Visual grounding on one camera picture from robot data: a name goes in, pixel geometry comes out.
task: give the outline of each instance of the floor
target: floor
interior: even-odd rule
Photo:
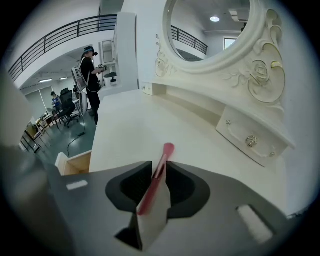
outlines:
[[[78,118],[79,122],[72,121],[69,125],[69,128],[66,128],[58,122],[59,129],[57,125],[51,126],[47,128],[49,135],[52,140],[48,140],[51,146],[48,145],[47,139],[48,136],[44,135],[43,141],[47,146],[44,146],[41,140],[37,140],[37,142],[42,147],[43,151],[38,151],[36,153],[37,157],[39,157],[43,162],[48,164],[55,164],[57,156],[60,152],[68,155],[67,147],[70,142],[72,142],[77,134],[80,134],[85,131],[85,135],[77,138],[74,142],[72,142],[69,146],[69,158],[79,155],[81,153],[92,150],[92,146],[94,143],[95,133],[96,133],[96,124],[94,121],[94,117],[90,116],[87,112],[83,119]]]

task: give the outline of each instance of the black office chair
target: black office chair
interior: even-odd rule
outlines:
[[[66,126],[67,128],[69,128],[69,124],[73,120],[76,120],[77,123],[79,123],[79,120],[75,118],[80,117],[79,114],[73,114],[73,112],[76,109],[76,105],[73,103],[72,94],[73,94],[72,90],[69,90],[68,88],[63,89],[60,93],[60,100],[62,103],[62,112],[58,114],[58,117],[59,118],[66,117],[67,122],[64,123],[64,126]]]

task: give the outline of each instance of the seated person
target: seated person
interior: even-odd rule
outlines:
[[[51,96],[52,96],[52,106],[57,110],[57,112],[60,112],[62,110],[60,97],[56,95],[54,91],[51,92]]]

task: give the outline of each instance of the railing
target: railing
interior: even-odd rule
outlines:
[[[47,34],[26,50],[10,68],[9,75],[15,81],[27,67],[53,48],[84,35],[114,30],[116,22],[117,15],[113,14],[84,18],[62,26]]]
[[[181,43],[184,43],[199,52],[207,55],[207,48],[208,46],[201,42],[199,39],[195,38],[193,35],[177,28],[175,26],[171,26],[171,35],[172,39],[177,40]]]

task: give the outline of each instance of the white table surface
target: white table surface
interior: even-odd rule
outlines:
[[[152,161],[156,168],[164,143],[170,142],[175,145],[171,161],[237,179],[286,213],[283,158],[262,167],[220,135],[215,125],[173,99],[141,90],[106,96],[98,111],[89,171],[141,161]]]

